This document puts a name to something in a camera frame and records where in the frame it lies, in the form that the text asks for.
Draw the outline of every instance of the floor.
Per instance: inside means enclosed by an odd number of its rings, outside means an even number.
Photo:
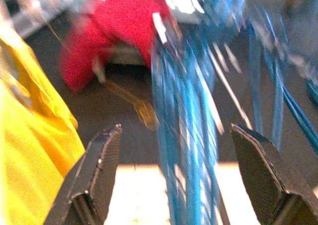
[[[65,14],[55,19],[52,26],[60,37],[64,37],[70,27]],[[79,122],[78,133],[84,145],[87,145],[90,138],[101,129],[121,123],[123,136],[120,164],[158,163],[156,134],[139,121],[131,104],[111,93],[97,80],[93,80],[79,94],[72,94],[67,89],[60,77],[57,65],[61,44],[49,28],[44,27],[30,36],[26,42],[32,47],[47,77],[77,118]],[[238,57],[243,74],[239,75],[231,68],[226,77],[252,121],[247,44],[248,38],[244,36],[244,33],[230,44],[232,51]],[[147,69],[139,66],[110,65],[107,66],[106,74],[109,79],[129,90],[132,94],[152,102],[151,75]],[[272,122],[273,83],[267,72],[264,71],[262,75],[264,129],[265,135],[269,136]],[[317,129],[318,111],[306,94],[304,81],[297,76],[293,69],[289,69],[285,83]],[[214,98],[226,129],[225,134],[218,138],[220,161],[236,161],[230,124],[243,124],[243,121],[220,81],[217,82]],[[283,131],[281,154],[286,160],[298,167],[311,187],[316,187],[318,185],[318,157],[314,154],[287,107],[284,110]]]

